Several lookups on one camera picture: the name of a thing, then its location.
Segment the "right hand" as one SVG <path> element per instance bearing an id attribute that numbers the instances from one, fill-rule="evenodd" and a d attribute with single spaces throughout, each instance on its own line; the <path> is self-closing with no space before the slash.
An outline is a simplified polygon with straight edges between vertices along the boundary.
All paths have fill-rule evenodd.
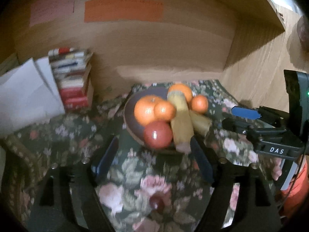
<path id="1" fill-rule="evenodd" d="M 274 181 L 277 181 L 278 178 L 282 174 L 281 162 L 282 162 L 281 158 L 274 158 L 273 159 L 273 167 L 272 167 L 271 175 L 272 175 L 272 178 L 274 179 Z"/>

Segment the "orange sleeve forearm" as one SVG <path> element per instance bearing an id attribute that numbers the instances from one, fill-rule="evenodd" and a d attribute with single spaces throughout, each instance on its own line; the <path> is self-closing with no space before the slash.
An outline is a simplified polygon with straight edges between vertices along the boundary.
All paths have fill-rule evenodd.
<path id="1" fill-rule="evenodd" d="M 304 158 L 301 170 L 295 179 L 295 184 L 282 208 L 282 215 L 290 218 L 303 204 L 308 195 L 308 164 Z"/>

